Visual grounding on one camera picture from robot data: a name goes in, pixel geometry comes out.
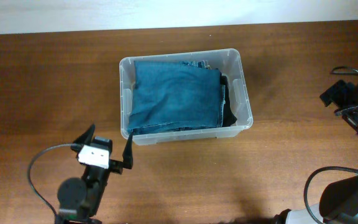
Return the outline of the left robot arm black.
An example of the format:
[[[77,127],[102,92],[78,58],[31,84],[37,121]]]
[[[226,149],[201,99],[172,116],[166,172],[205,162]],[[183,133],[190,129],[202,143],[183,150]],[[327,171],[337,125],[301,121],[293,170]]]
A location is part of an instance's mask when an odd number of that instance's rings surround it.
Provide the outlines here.
[[[65,180],[58,188],[58,214],[55,223],[101,223],[94,218],[108,184],[111,173],[121,175],[124,169],[133,167],[132,138],[130,134],[122,161],[110,158],[112,140],[94,135],[96,126],[91,125],[73,141],[72,151],[77,161],[85,166],[81,177]]]

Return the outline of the dark blue jeans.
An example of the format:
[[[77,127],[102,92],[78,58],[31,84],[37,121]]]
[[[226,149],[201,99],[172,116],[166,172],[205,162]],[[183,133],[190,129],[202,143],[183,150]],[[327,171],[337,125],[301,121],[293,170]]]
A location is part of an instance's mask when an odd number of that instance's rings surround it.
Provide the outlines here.
[[[136,61],[132,112],[134,135],[220,128],[221,72],[178,62]]]

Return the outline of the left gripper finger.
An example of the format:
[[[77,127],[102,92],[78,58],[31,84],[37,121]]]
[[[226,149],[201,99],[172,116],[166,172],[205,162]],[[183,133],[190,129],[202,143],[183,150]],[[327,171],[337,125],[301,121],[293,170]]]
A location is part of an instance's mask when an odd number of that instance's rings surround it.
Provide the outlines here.
[[[133,140],[133,133],[130,133],[126,142],[126,146],[122,153],[122,158],[123,158],[122,166],[124,169],[132,169],[133,167],[132,140]]]
[[[70,149],[75,152],[80,152],[83,146],[89,146],[92,142],[95,128],[95,124],[92,124],[82,135],[73,141]]]

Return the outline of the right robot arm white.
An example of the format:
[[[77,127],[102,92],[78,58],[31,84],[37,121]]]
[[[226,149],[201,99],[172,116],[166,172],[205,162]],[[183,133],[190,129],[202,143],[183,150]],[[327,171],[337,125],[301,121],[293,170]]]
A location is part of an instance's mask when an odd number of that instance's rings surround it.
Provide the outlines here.
[[[331,70],[333,75],[358,76],[358,70],[341,66]],[[337,106],[334,112],[358,134],[358,84],[339,80],[320,96],[325,106]],[[308,189],[312,179],[324,171],[344,171],[353,177],[329,184],[319,203],[310,205]],[[272,223],[358,223],[358,168],[327,166],[315,170],[306,180],[303,190],[305,209],[285,210],[272,218]]]

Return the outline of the black garment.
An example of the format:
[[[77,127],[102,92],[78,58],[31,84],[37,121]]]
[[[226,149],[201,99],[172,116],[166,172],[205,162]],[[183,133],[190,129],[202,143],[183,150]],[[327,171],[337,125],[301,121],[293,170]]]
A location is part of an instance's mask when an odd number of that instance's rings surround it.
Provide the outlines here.
[[[224,87],[222,127],[229,127],[237,121],[237,118],[231,110],[231,102],[230,102],[230,97],[229,97],[229,87],[228,87],[227,77],[224,75],[221,75],[220,83]]]

